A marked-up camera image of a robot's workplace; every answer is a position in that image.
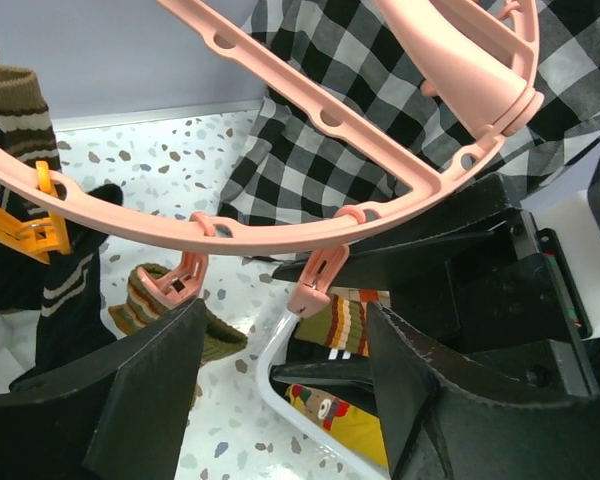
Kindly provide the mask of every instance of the pink plastic hanger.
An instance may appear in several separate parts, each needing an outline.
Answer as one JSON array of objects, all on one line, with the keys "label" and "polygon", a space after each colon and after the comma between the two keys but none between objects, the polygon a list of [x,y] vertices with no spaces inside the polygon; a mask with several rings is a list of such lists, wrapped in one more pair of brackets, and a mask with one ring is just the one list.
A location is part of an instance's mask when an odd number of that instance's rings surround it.
[{"label": "pink plastic hanger", "polygon": [[[215,236],[216,228],[204,213],[194,213],[189,221],[200,225],[206,236]],[[136,272],[149,293],[165,307],[173,309],[200,295],[208,266],[209,255],[206,253],[184,252],[180,265],[160,278],[153,277],[142,267],[138,267]]]},{"label": "pink plastic hanger", "polygon": [[[506,137],[539,110],[542,94],[533,88],[538,64],[535,0],[507,0],[499,15],[512,29],[473,0],[376,0],[392,32],[427,79],[423,91],[438,95],[475,138],[461,147],[437,172],[387,137],[321,87],[302,76],[201,0],[158,0],[196,30],[218,55],[234,60],[302,108],[325,135],[342,139],[410,187],[387,203],[348,207],[333,219],[303,225],[247,227],[211,217],[228,238],[206,236],[198,223],[155,217],[113,206],[85,194],[60,173],[55,182],[67,190],[65,200],[37,190],[35,171],[0,150],[0,183],[24,198],[105,233],[158,247],[220,255],[272,255],[313,251],[375,235],[431,208],[483,169]],[[307,271],[292,304],[303,315],[324,306],[326,288],[341,263],[341,249],[314,251],[327,259],[321,270]]]}]

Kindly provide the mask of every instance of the white floor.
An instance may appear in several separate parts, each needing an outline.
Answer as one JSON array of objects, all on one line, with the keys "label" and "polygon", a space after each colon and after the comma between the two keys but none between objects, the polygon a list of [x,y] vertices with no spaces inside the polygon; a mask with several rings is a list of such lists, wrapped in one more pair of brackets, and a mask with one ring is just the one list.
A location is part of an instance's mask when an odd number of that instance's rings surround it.
[{"label": "white floor", "polygon": [[[64,173],[85,190],[105,182],[121,185],[127,208],[176,218],[194,211],[215,214],[220,189],[254,115],[242,112],[64,132],[58,135]],[[156,262],[173,267],[180,257],[178,252],[119,238],[110,238],[101,253],[107,306],[124,302],[126,279],[136,265]],[[273,268],[235,257],[211,259],[204,293],[209,308],[247,333],[249,346],[200,371],[203,395],[189,415],[177,480],[362,478],[275,414],[258,394],[255,362],[285,308],[290,287],[272,281]],[[33,358],[34,325],[23,324],[22,317],[8,319],[14,332],[7,356],[13,360],[0,360],[10,362],[10,369],[0,370],[2,386],[17,370],[28,368]],[[102,318],[120,334],[106,308]]]}]

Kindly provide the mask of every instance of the yellow clip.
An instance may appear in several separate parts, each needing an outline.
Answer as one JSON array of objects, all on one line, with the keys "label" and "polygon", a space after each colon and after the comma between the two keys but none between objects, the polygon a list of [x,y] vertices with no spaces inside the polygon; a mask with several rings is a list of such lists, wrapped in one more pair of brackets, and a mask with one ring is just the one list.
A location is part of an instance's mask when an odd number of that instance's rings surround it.
[{"label": "yellow clip", "polygon": [[[47,162],[36,162],[40,191],[58,198]],[[49,213],[48,217],[21,222],[0,209],[0,243],[39,262],[49,263],[51,251],[71,253],[67,224],[64,218]]]}]

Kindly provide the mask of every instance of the plaid shirt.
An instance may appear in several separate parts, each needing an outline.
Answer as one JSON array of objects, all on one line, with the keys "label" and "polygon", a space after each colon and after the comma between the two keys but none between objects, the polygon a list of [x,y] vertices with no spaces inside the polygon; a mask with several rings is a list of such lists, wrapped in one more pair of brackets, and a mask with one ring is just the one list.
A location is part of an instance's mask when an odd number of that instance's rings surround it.
[{"label": "plaid shirt", "polygon": [[[491,13],[503,0],[485,0]],[[511,176],[522,196],[555,179],[600,142],[600,0],[537,0],[545,95],[533,120],[481,173]],[[388,29],[373,0],[259,0],[244,29],[273,53],[440,167],[474,140]],[[311,222],[342,205],[386,201],[403,185],[268,89],[219,214],[248,225]]]}]

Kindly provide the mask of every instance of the gray wall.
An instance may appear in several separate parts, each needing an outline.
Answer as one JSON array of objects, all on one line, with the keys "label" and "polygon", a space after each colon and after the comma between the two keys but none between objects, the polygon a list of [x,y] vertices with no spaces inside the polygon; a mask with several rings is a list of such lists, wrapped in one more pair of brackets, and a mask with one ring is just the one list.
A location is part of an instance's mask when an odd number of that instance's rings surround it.
[{"label": "gray wall", "polygon": [[[205,0],[242,25],[256,0]],[[0,0],[0,62],[35,69],[54,119],[252,100],[263,85],[154,0]]]}]

